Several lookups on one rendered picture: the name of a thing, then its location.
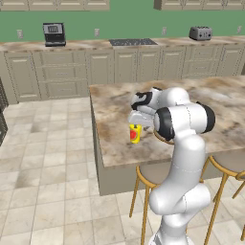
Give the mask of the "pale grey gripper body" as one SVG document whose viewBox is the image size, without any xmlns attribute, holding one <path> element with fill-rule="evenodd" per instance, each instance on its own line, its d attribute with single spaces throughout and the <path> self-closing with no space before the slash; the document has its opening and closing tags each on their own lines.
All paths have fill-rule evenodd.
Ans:
<svg viewBox="0 0 245 245">
<path fill-rule="evenodd" d="M 153 119 L 154 117 L 152 115 L 132 110 L 128 116 L 128 122 L 130 124 L 139 124 L 143 127 L 153 127 Z"/>
</svg>

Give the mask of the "yellow cup with red mark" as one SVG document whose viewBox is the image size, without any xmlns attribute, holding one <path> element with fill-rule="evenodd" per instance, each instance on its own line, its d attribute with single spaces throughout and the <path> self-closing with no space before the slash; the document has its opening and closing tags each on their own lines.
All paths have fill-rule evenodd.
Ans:
<svg viewBox="0 0 245 245">
<path fill-rule="evenodd" d="M 142 126 L 140 124 L 131 124 L 129 125 L 130 129 L 130 142 L 132 144 L 137 144 L 140 141 Z"/>
</svg>

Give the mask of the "marble-top dining table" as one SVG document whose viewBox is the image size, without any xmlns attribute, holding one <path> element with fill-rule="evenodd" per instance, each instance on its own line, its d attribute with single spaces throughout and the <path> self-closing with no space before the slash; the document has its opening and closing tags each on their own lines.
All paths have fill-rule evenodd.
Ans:
<svg viewBox="0 0 245 245">
<path fill-rule="evenodd" d="M 130 101 L 135 93 L 153 86 L 182 87 L 191 101 L 214 111 L 215 126 L 203 135 L 207 153 L 234 157 L 245 153 L 245 76 L 92 85 L 91 114 L 101 195 L 132 191 L 137 166 L 170 164 L 173 146 L 159 141 L 151 129 L 142 133 L 137 144 L 130 142 Z"/>
</svg>

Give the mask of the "brown bowl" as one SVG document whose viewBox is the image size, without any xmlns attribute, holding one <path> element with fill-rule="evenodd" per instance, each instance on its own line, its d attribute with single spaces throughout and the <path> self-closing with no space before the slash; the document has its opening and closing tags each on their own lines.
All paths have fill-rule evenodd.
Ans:
<svg viewBox="0 0 245 245">
<path fill-rule="evenodd" d="M 155 137 L 158 139 L 158 140 L 160 140 L 161 142 L 164 142 L 164 143 L 166 143 L 166 144 L 168 144 L 168 145 L 174 145 L 174 141 L 173 140 L 170 140 L 170 141 L 168 141 L 168 140 L 166 140 L 164 137 L 162 137 L 155 129 L 153 130 L 153 133 L 154 133 L 154 135 L 155 135 Z"/>
</svg>

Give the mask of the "black hob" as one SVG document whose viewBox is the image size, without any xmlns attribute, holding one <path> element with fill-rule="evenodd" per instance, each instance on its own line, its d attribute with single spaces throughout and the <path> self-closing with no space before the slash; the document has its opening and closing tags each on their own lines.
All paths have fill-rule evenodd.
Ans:
<svg viewBox="0 0 245 245">
<path fill-rule="evenodd" d="M 145 46 L 145 45 L 158 45 L 150 38 L 125 38 L 125 39 L 109 39 L 112 46 Z"/>
</svg>

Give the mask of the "beige lower cupboard run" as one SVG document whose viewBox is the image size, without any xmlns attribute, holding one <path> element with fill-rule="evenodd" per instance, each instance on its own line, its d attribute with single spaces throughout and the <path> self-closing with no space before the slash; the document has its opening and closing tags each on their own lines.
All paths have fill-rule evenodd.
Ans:
<svg viewBox="0 0 245 245">
<path fill-rule="evenodd" d="M 86 97 L 91 84 L 154 79 L 236 76 L 245 44 L 217 43 L 114 47 L 108 41 L 1 43 L 0 77 L 10 103 Z"/>
</svg>

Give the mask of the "grey toaster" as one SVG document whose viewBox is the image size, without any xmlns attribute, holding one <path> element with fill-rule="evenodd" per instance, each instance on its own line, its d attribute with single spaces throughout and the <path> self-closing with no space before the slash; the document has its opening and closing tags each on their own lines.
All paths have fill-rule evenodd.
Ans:
<svg viewBox="0 0 245 245">
<path fill-rule="evenodd" d="M 210 27 L 191 27 L 189 38 L 197 41 L 206 41 L 212 38 L 212 28 Z"/>
</svg>

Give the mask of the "beige wall cupboard run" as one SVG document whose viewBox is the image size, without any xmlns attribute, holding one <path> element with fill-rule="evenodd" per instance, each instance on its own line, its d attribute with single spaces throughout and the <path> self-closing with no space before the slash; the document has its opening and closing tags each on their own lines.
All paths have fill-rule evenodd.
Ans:
<svg viewBox="0 0 245 245">
<path fill-rule="evenodd" d="M 0 11 L 108 11 L 110 0 L 0 0 Z"/>
<path fill-rule="evenodd" d="M 154 0 L 158 11 L 244 11 L 245 0 Z"/>
</svg>

